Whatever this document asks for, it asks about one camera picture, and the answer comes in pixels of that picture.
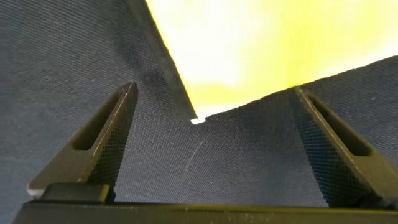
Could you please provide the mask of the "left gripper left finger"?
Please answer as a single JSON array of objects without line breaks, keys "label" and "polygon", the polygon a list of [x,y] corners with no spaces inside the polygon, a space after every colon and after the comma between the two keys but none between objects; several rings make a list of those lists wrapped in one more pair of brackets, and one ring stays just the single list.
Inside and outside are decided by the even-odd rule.
[{"label": "left gripper left finger", "polygon": [[43,198],[50,188],[103,185],[113,190],[118,179],[137,104],[134,82],[119,87],[56,156],[29,182],[27,193]]}]

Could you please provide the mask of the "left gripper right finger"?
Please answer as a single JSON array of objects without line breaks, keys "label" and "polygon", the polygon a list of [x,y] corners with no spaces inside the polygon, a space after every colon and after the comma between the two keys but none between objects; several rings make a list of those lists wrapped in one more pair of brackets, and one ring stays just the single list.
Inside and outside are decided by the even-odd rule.
[{"label": "left gripper right finger", "polygon": [[294,118],[330,207],[397,207],[397,168],[324,102],[296,87]]}]

